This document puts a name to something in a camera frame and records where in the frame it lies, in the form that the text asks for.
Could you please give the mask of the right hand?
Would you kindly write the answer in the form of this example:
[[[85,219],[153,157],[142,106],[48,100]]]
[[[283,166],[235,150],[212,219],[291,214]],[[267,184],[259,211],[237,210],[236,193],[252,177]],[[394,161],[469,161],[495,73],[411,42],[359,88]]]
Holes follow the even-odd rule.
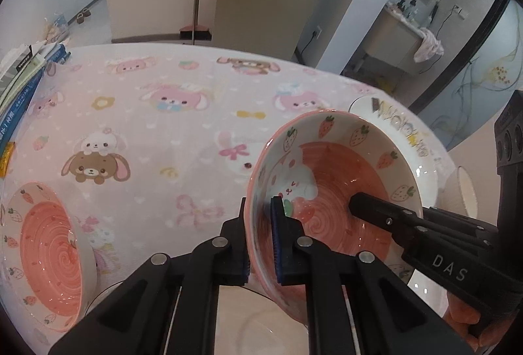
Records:
[[[469,333],[469,326],[476,325],[480,321],[481,313],[452,293],[447,293],[447,299],[448,308],[443,319],[469,344],[472,350],[493,346],[502,340],[507,330],[502,323],[492,324],[484,329],[479,337],[474,337]]]

